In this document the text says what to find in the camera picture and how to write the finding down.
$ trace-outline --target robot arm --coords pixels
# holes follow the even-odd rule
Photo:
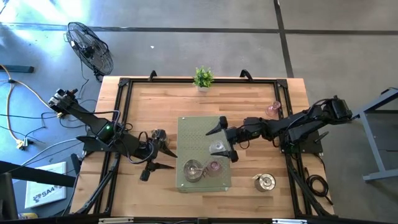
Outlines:
[[[239,158],[233,149],[234,144],[250,141],[260,136],[268,141],[280,137],[282,145],[297,144],[306,140],[310,133],[327,124],[343,124],[351,121],[352,112],[348,109],[345,100],[335,96],[322,101],[322,104],[318,105],[317,102],[309,109],[281,120],[248,117],[243,120],[243,125],[238,128],[228,128],[226,118],[221,116],[217,127],[206,133],[206,135],[225,129],[226,137],[232,150],[229,152],[216,152],[214,155],[226,156],[231,158],[232,162],[236,162]]]
[[[119,111],[114,111],[117,114],[114,115],[113,121],[98,118],[94,113],[87,111],[78,104],[75,98],[76,92],[77,90],[57,90],[56,94],[51,97],[49,106],[58,113],[73,115],[90,127],[92,136],[77,137],[85,143],[86,151],[118,152],[128,157],[133,164],[147,162],[140,177],[143,181],[147,181],[150,172],[156,169],[173,169],[173,167],[154,162],[159,151],[177,157],[167,148],[167,135],[163,129],[156,130],[151,138],[147,138],[147,141],[140,141],[126,131],[125,124],[118,123]],[[130,159],[130,156],[141,161],[134,162]]]

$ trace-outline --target black fan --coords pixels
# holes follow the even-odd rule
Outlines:
[[[81,22],[70,22],[66,33],[69,44],[80,60],[94,71],[95,78],[109,75],[113,70],[113,61],[108,45]]]

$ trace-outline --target concrete floor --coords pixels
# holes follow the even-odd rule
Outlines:
[[[393,0],[280,0],[280,5],[286,29],[396,30],[398,26],[398,2]],[[10,0],[0,14],[0,22],[64,25],[69,21],[103,27],[278,28],[271,0]],[[33,74],[11,75],[31,86],[45,100],[57,88],[80,88],[84,81],[80,61],[63,41],[63,34],[0,29],[0,62],[34,66]],[[287,76],[279,34],[97,32],[97,35],[108,43],[113,55],[111,75],[149,75],[151,70],[162,76],[189,75],[195,67],[204,65],[211,67],[217,76],[235,77],[242,68],[254,77]],[[305,79],[310,102],[338,95],[354,110],[386,88],[398,85],[396,35],[287,35],[287,43],[294,77]],[[100,84],[85,65],[83,71],[90,78],[83,99],[96,99]],[[4,103],[7,92],[8,84],[2,84],[0,95]],[[92,110],[95,104],[88,101],[85,107]],[[40,116],[43,111],[48,109],[25,88],[18,86],[14,90],[10,114]],[[65,129],[56,119],[48,119],[45,124],[48,128],[37,131],[34,137],[46,143],[29,146],[27,151],[15,149],[8,131],[0,129],[0,158],[20,164],[46,146],[85,133],[84,128]],[[66,124],[74,126],[79,122]],[[4,118],[0,125],[6,126]],[[12,118],[12,128],[22,133],[40,125],[40,120]],[[362,175],[377,171],[377,167],[361,124],[355,121],[323,129],[330,131],[323,140],[323,148],[336,214],[396,222],[398,178],[372,184],[362,181]],[[80,151],[81,147],[75,147],[57,154],[57,158]],[[50,159],[34,165],[48,164]],[[392,161],[388,166],[397,167],[398,158]]]

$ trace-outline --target green board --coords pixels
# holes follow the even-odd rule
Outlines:
[[[177,131],[177,178],[176,185],[180,192],[214,192],[225,191],[231,186],[231,169],[229,159],[210,155],[210,144],[220,140],[226,150],[231,148],[227,142],[225,131],[206,136],[219,121],[217,116],[196,116],[178,118]],[[203,175],[198,182],[189,182],[184,177],[183,167],[189,160],[200,162],[206,167],[210,162],[221,164],[221,172],[216,177]]]

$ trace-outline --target wooden table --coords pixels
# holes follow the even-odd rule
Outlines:
[[[104,78],[96,111],[113,110],[119,79],[120,77]],[[308,109],[303,79],[288,78],[287,81],[293,113]],[[123,94],[121,105],[124,105],[126,93]],[[275,100],[274,96],[274,88],[270,84],[214,84],[208,93],[202,93],[190,83],[135,83],[127,121],[134,126],[130,133],[136,136],[140,131],[165,129],[170,139],[170,148],[175,153],[178,117],[223,114],[230,126],[240,126],[248,116],[270,119],[265,114],[265,108]],[[104,114],[103,117],[111,119],[111,114]],[[175,188],[175,170],[157,170],[151,174],[148,182],[141,182],[139,176],[143,166],[132,165],[126,157],[122,157],[112,216],[294,217],[285,158],[279,149],[261,138],[251,141],[250,148],[246,150],[239,146],[235,146],[235,149],[239,161],[231,164],[232,187],[226,192],[179,193]],[[96,152],[85,158],[73,198],[72,212],[77,211],[97,187],[103,157],[104,153]],[[156,161],[175,167],[175,159],[162,153],[159,153]],[[310,174],[325,177],[323,166],[315,156],[304,154],[303,164]],[[252,177],[260,173],[270,173],[275,177],[274,190],[258,192],[254,188]],[[108,190],[105,189],[104,192],[102,206],[106,203]],[[300,208],[304,211],[300,190],[298,197]],[[325,198],[317,197],[317,200],[333,213],[333,207]]]

